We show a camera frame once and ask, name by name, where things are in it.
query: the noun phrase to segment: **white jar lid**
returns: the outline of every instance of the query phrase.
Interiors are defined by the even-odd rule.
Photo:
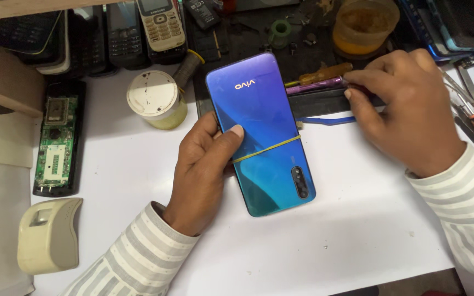
[[[128,104],[141,116],[166,113],[179,99],[175,80],[162,71],[147,71],[135,77],[128,88]]]

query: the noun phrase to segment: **green circuit board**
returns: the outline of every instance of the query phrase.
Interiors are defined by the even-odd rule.
[[[69,181],[78,98],[48,98],[34,186],[60,187]]]

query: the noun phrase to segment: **striped sleeve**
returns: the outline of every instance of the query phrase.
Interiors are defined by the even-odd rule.
[[[176,232],[161,218],[164,206],[151,202],[60,296],[163,296],[199,240]]]
[[[474,273],[474,147],[438,175],[407,179],[440,218],[458,264]]]

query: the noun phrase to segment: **battery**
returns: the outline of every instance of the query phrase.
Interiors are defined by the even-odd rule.
[[[189,0],[184,6],[191,13],[202,30],[206,30],[221,21],[217,13],[213,10],[211,3],[208,1]]]

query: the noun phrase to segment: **workbench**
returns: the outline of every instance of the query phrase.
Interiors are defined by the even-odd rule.
[[[176,65],[149,69],[172,74]],[[179,143],[197,120],[193,86],[185,89],[185,121],[172,131],[157,130],[126,102],[129,83],[142,71],[86,79],[75,195],[84,199],[75,218],[80,265],[35,276],[33,296],[60,293],[151,200],[166,205],[170,199]],[[41,120],[36,124],[38,142]],[[439,220],[405,179],[405,168],[369,144],[356,123],[306,124],[300,134],[315,200],[254,218],[236,177],[227,178],[219,215],[176,275],[169,296],[323,296],[454,266]],[[50,200],[30,197],[32,204]]]

